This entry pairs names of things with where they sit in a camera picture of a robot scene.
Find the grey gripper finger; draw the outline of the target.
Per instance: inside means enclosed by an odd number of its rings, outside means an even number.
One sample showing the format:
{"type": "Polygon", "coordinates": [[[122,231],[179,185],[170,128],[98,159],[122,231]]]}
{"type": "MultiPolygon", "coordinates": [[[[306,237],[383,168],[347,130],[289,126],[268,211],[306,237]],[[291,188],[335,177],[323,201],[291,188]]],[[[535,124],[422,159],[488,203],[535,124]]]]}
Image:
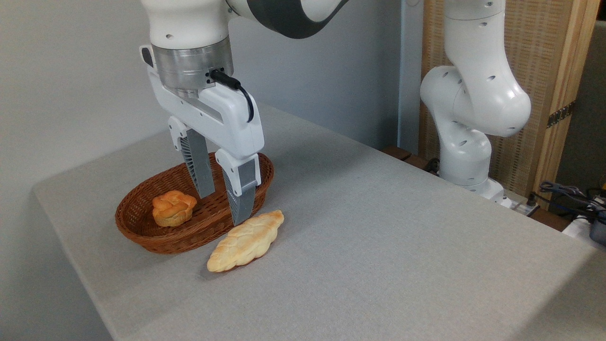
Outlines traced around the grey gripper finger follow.
{"type": "Polygon", "coordinates": [[[215,153],[218,164],[223,169],[223,177],[229,199],[234,226],[249,219],[255,203],[256,186],[261,184],[259,155],[239,160],[219,149],[215,153]]]}
{"type": "Polygon", "coordinates": [[[169,117],[168,124],[173,145],[182,153],[200,198],[211,195],[215,186],[206,139],[174,116],[169,117]]]}

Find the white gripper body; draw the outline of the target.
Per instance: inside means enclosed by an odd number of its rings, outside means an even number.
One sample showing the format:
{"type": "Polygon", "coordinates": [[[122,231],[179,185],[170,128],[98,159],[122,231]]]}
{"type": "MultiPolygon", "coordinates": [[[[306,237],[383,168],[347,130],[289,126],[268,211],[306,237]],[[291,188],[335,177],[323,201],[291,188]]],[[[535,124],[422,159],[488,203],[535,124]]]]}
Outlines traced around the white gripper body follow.
{"type": "Polygon", "coordinates": [[[234,158],[264,146],[255,100],[233,79],[230,45],[139,48],[160,106],[234,158]]]}

